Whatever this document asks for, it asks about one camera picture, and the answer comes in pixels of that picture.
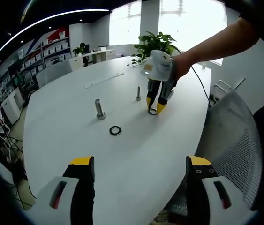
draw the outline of white cabinet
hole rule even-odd
[[[19,119],[23,103],[24,100],[19,88],[12,91],[2,102],[1,107],[4,109],[11,124],[14,124]]]
[[[112,60],[115,58],[116,58],[116,51],[115,50],[106,52],[106,60]]]

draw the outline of green plant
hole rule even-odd
[[[148,35],[139,36],[139,40],[142,42],[142,45],[135,45],[134,48],[137,48],[138,54],[133,54],[132,66],[139,65],[143,63],[150,55],[152,50],[160,50],[166,52],[168,55],[172,55],[174,51],[172,41],[175,41],[171,35],[163,34],[159,32],[158,35],[147,31]]]
[[[74,50],[72,50],[72,52],[73,52],[75,55],[83,54],[84,49],[81,48],[81,47],[77,47],[77,48],[75,48]]]

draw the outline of metal bolt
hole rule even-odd
[[[140,101],[140,100],[141,100],[141,96],[140,96],[140,86],[138,86],[136,100],[137,100],[137,101]]]
[[[98,112],[96,117],[99,120],[103,120],[104,118],[106,118],[106,113],[102,110],[102,107],[100,105],[100,100],[99,99],[95,100],[95,107],[96,107],[96,111]]]

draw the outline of black rubber washer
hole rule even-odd
[[[118,129],[118,132],[114,133],[114,132],[112,131],[114,128],[117,128],[117,129]],[[119,126],[112,126],[112,127],[109,129],[109,132],[110,132],[110,134],[113,135],[113,136],[120,135],[120,134],[121,134],[121,127],[119,127]]]
[[[151,115],[157,115],[157,110],[154,109],[154,108],[150,108],[150,109],[149,109],[149,114],[151,114]]]

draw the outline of bright window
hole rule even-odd
[[[226,7],[217,0],[160,0],[158,30],[183,52],[226,28]],[[221,65],[223,59],[213,60]]]
[[[126,4],[110,14],[109,45],[139,44],[141,1]]]

